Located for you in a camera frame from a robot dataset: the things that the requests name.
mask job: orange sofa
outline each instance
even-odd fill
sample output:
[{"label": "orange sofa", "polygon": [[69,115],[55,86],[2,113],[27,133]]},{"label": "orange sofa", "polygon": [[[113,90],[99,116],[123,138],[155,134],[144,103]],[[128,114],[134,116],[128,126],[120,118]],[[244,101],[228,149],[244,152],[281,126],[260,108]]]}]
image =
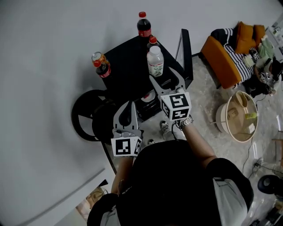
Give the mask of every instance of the orange sofa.
[{"label": "orange sofa", "polygon": [[207,38],[201,53],[207,59],[224,89],[233,87],[241,81],[240,73],[231,57],[214,37]]}]

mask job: black table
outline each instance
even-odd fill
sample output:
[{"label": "black table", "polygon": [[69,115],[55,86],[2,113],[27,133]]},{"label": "black table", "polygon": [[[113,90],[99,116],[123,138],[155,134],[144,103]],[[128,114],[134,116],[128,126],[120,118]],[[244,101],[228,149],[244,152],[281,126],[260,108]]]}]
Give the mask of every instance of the black table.
[{"label": "black table", "polygon": [[[164,56],[163,75],[156,80],[164,89],[174,88],[178,83],[168,67],[175,69],[186,81],[186,88],[192,81],[191,75],[185,73],[183,67],[160,43],[161,52]],[[105,54],[111,65],[111,77],[103,79],[111,98],[116,105],[121,106],[128,100],[135,101],[139,117],[146,120],[160,109],[157,95],[154,101],[144,103],[140,99],[153,90],[149,79],[149,71],[146,59],[146,48],[141,46],[140,37],[136,36]]]}]

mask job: striped blanket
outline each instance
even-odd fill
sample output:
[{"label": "striped blanket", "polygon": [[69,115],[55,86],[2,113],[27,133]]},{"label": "striped blanket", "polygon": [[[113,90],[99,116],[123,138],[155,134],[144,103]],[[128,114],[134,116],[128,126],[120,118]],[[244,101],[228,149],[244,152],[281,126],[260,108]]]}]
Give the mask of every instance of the striped blanket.
[{"label": "striped blanket", "polygon": [[[234,86],[236,88],[239,84],[242,82],[248,80],[253,75],[253,67],[247,67],[245,63],[243,62],[243,57],[246,56],[246,54],[237,54],[235,53],[234,49],[229,45],[229,39],[233,35],[237,35],[234,33],[233,28],[225,28],[224,29],[225,34],[227,35],[227,42],[224,44],[224,49],[231,57],[232,61],[234,62],[236,68],[238,69],[240,75],[241,75],[241,81]],[[260,59],[260,56],[255,48],[251,48],[250,50],[254,50],[256,54],[254,55],[255,59]]]}]

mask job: sneaker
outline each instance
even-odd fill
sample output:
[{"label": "sneaker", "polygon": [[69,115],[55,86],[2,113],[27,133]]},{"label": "sneaker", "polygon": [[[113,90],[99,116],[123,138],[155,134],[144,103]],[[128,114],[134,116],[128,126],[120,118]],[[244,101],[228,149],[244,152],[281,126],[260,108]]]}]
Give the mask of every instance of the sneaker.
[{"label": "sneaker", "polygon": [[160,122],[160,129],[161,129],[162,132],[164,132],[166,130],[170,130],[168,122],[161,121]]},{"label": "sneaker", "polygon": [[155,141],[153,139],[149,139],[148,142],[147,142],[147,145],[152,145],[154,143],[155,143]]}]

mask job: black t-shirt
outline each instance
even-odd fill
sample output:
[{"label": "black t-shirt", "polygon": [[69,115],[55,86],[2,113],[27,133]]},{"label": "black t-shirt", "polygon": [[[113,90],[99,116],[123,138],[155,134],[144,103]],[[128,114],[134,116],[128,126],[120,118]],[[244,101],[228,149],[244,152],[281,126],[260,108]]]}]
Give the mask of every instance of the black t-shirt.
[{"label": "black t-shirt", "polygon": [[213,178],[233,181],[250,208],[250,182],[229,160],[214,159],[204,169],[186,141],[152,144],[135,160],[129,189],[119,197],[104,195],[91,210],[88,226],[99,226],[115,205],[121,226],[221,225]]}]

